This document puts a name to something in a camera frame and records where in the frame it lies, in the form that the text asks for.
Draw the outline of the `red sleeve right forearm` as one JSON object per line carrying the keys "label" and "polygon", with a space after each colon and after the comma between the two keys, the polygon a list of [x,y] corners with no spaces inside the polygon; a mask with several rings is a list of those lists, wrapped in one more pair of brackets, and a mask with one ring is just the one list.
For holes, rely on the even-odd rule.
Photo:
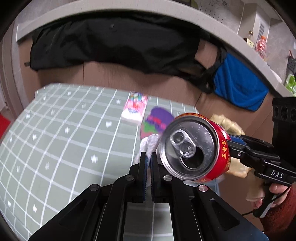
{"label": "red sleeve right forearm", "polygon": [[260,222],[269,240],[295,240],[295,186],[285,201],[271,208]]}

